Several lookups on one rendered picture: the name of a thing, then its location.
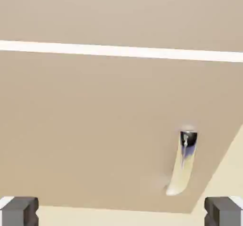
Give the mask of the tan cabinet door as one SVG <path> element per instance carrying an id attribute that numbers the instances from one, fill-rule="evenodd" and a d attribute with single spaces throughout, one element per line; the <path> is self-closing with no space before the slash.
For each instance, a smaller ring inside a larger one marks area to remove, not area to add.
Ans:
<path id="1" fill-rule="evenodd" d="M 0 0 L 0 40 L 243 52 L 243 0 Z"/>
<path id="2" fill-rule="evenodd" d="M 0 52 L 0 197 L 189 213 L 243 125 L 243 63 Z M 167 196 L 179 132 L 187 188 Z"/>

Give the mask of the cream cabinet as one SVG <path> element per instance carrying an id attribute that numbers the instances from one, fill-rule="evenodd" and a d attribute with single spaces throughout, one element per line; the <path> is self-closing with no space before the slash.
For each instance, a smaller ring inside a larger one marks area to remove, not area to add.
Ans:
<path id="1" fill-rule="evenodd" d="M 0 40 L 0 52 L 243 63 L 243 52 Z M 189 213 L 44 206 L 40 226 L 204 226 L 207 196 L 243 197 L 243 125 Z"/>

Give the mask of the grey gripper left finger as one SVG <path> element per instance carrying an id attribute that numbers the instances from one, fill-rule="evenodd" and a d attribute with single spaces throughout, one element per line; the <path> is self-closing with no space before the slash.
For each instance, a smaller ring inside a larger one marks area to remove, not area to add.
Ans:
<path id="1" fill-rule="evenodd" d="M 39 226 L 37 197 L 0 198 L 0 226 Z"/>

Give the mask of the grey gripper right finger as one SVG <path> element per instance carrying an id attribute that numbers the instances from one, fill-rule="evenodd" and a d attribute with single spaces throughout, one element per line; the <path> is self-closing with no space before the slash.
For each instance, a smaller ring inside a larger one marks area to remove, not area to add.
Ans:
<path id="1" fill-rule="evenodd" d="M 204 226 L 243 226 L 243 198 L 206 197 Z"/>

